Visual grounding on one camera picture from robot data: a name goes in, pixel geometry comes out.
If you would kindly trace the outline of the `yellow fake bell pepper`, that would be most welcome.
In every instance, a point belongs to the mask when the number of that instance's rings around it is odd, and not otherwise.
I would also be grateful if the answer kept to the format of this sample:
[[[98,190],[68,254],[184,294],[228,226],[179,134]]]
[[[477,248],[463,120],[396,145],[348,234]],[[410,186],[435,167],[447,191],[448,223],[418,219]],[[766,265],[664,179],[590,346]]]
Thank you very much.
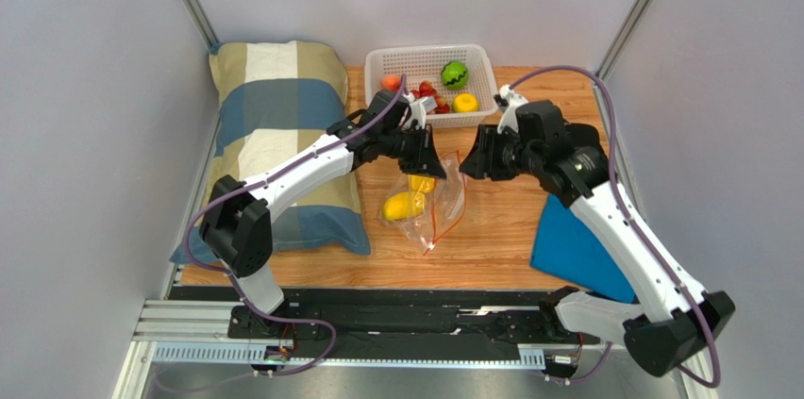
[[[435,191],[436,185],[436,178],[422,175],[408,175],[408,186],[410,191],[429,194]]]

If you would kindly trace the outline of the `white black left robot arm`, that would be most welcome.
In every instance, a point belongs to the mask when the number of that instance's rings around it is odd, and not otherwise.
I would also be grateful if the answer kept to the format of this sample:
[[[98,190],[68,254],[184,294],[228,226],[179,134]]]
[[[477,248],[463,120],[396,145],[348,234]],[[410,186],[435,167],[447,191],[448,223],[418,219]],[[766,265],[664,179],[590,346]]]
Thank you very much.
[[[292,205],[327,182],[380,157],[396,160],[406,175],[444,179],[426,116],[434,97],[382,90],[368,108],[331,125],[325,135],[272,170],[237,180],[218,179],[209,202],[189,227],[222,262],[221,272],[260,317],[284,301],[269,265],[273,224]]]

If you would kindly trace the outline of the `clear zip top bag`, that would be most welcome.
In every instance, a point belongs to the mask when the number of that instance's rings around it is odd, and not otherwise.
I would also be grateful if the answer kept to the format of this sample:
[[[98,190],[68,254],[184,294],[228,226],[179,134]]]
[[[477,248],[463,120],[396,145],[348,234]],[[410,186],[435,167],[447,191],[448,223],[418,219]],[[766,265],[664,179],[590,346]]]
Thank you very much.
[[[446,235],[455,229],[465,213],[468,190],[467,178],[460,173],[462,155],[459,151],[450,152],[440,157],[446,171],[446,179],[437,179],[434,192],[426,194],[427,206],[422,214],[407,220],[388,222],[381,214],[385,200],[402,191],[409,191],[408,175],[398,175],[386,193],[378,213],[379,220],[398,230],[405,238],[426,255],[434,250]]]

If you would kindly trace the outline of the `green fake watermelon ball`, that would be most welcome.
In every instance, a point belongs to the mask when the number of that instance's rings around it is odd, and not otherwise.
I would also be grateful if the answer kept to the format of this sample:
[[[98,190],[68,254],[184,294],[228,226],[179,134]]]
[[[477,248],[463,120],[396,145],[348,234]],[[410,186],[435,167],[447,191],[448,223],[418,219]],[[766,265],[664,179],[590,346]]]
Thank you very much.
[[[441,70],[443,86],[451,91],[459,91],[466,87],[469,79],[467,66],[460,61],[450,61]]]

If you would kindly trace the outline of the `orange fake peach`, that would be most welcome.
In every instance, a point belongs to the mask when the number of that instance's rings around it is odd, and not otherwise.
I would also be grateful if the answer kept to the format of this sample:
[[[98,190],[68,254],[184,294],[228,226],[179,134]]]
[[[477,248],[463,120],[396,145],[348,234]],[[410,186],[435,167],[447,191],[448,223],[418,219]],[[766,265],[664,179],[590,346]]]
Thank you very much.
[[[384,75],[380,79],[380,86],[382,89],[397,92],[402,86],[402,79],[400,75]]]

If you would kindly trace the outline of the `yellow fake lemon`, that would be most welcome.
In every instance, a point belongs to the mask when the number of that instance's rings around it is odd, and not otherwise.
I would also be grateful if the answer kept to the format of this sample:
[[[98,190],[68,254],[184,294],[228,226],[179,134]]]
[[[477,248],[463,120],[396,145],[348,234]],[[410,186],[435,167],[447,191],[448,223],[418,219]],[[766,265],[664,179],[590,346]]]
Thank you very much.
[[[419,191],[402,191],[388,197],[383,203],[381,214],[388,222],[415,218],[427,206],[427,196]]]

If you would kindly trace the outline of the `red fake lychee bunch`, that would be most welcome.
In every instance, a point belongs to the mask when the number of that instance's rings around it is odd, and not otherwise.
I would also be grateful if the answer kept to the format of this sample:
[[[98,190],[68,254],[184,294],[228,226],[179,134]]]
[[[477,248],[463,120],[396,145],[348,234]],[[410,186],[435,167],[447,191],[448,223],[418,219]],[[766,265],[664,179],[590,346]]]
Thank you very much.
[[[445,97],[437,93],[436,88],[429,80],[422,81],[417,87],[414,87],[411,94],[415,99],[430,98],[434,107],[428,114],[447,114],[451,112],[451,107]]]

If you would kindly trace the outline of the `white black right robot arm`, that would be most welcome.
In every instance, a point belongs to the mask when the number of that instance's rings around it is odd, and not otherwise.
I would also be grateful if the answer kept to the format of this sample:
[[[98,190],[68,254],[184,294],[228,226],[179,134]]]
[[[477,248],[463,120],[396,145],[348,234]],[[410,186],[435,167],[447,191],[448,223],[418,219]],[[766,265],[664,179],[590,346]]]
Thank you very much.
[[[492,181],[536,177],[602,244],[637,299],[625,304],[564,287],[540,304],[549,324],[622,345],[656,377],[712,349],[734,302],[724,291],[706,291],[652,235],[610,177],[598,131],[566,122],[549,100],[508,105],[505,113],[513,124],[478,126],[461,173]]]

